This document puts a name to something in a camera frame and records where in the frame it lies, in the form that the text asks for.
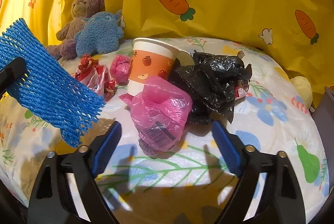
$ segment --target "brown teddy bear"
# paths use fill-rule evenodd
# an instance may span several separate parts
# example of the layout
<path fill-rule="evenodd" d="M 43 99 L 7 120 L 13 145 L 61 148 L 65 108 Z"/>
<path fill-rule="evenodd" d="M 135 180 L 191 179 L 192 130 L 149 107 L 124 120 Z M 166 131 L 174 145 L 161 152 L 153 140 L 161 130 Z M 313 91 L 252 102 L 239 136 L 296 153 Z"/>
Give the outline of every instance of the brown teddy bear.
<path fill-rule="evenodd" d="M 73 20 L 60 29 L 56 38 L 61 40 L 60 45 L 48 45 L 46 50 L 56 60 L 62 57 L 71 59 L 76 57 L 76 41 L 74 36 L 85 26 L 84 18 L 90 18 L 104 7 L 104 0 L 74 0 L 71 7 Z"/>

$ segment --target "plastic trash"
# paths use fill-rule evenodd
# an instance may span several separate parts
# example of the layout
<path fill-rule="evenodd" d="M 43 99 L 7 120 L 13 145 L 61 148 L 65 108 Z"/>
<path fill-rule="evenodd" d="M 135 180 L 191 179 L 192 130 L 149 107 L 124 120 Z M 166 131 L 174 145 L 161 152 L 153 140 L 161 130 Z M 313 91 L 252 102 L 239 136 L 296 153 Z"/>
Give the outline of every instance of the plastic trash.
<path fill-rule="evenodd" d="M 125 55 L 117 55 L 110 66 L 110 75 L 117 84 L 127 84 L 131 59 Z"/>
<path fill-rule="evenodd" d="M 170 150 L 181 139 L 192 106 L 186 92 L 161 77 L 150 76 L 137 96 L 124 94 L 120 99 L 130 107 L 141 148 L 149 156 Z"/>
<path fill-rule="evenodd" d="M 246 68 L 240 57 L 194 52 L 194 65 L 181 66 L 175 61 L 168 81 L 188 93 L 193 106 L 188 117 L 192 124 L 208 125 L 212 111 L 224 115 L 232 123 L 234 101 L 240 98 L 238 84 L 252 76 L 252 66 Z"/>
<path fill-rule="evenodd" d="M 75 73 L 75 79 L 109 101 L 115 94 L 115 80 L 111 80 L 108 67 L 99 65 L 99 61 L 84 55 Z"/>

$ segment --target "black plastic bag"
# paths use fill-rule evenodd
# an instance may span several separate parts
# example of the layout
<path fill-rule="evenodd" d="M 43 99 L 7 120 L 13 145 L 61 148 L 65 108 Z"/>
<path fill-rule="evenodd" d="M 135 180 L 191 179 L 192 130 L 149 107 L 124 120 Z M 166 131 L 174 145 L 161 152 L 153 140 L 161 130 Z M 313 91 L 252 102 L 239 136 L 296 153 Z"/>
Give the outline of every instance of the black plastic bag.
<path fill-rule="evenodd" d="M 168 79 L 193 100 L 188 122 L 208 125 L 213 121 L 210 113 L 215 111 L 232 123 L 235 86 L 239 80 L 250 80 L 252 66 L 245 68 L 238 56 L 195 51 L 192 57 L 195 63 L 192 66 L 181 66 L 176 60 Z"/>

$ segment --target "pink wrapped ball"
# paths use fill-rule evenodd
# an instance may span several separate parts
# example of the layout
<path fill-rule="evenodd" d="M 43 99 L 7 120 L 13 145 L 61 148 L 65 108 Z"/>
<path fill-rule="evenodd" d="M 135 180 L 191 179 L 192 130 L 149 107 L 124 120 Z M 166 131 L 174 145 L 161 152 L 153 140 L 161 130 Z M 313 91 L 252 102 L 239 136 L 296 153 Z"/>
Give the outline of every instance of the pink wrapped ball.
<path fill-rule="evenodd" d="M 117 55 L 110 67 L 110 75 L 117 84 L 127 84 L 131 59 L 125 55 Z"/>

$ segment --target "bedsheet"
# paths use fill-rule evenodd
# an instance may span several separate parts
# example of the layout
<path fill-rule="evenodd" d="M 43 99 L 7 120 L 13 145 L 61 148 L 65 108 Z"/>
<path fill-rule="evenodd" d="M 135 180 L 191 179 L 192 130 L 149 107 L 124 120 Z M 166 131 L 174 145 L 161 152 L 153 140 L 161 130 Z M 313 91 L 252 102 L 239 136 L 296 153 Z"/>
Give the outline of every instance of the bedsheet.
<path fill-rule="evenodd" d="M 307 222 L 318 212 L 329 193 L 329 176 L 324 148 L 316 125 L 302 99 L 282 68 L 260 50 L 234 42 L 188 37 L 163 38 L 182 50 L 236 55 L 243 50 L 245 64 L 251 63 L 253 76 L 245 99 L 236 102 L 229 132 L 261 152 L 287 152 L 301 186 Z M 132 40 L 116 52 L 97 55 L 100 64 L 110 67 L 117 54 L 130 55 Z M 61 65 L 74 73 L 79 58 Z M 105 172 L 96 183 L 106 203 L 120 223 L 213 223 L 225 206 L 238 179 L 228 172 L 210 126 L 187 126 L 183 139 L 170 152 L 149 158 L 138 145 L 138 132 L 129 110 L 119 99 L 126 86 L 106 103 L 98 123 L 82 137 L 83 144 L 105 133 L 117 120 L 122 138 Z M 28 205 L 38 169 L 50 150 L 67 153 L 74 149 L 62 140 L 59 129 L 21 107 L 7 96 L 0 103 L 0 178 L 11 192 Z M 265 174 L 258 186 L 246 218 L 255 214 L 263 190 Z M 85 211 L 77 209 L 82 218 Z"/>

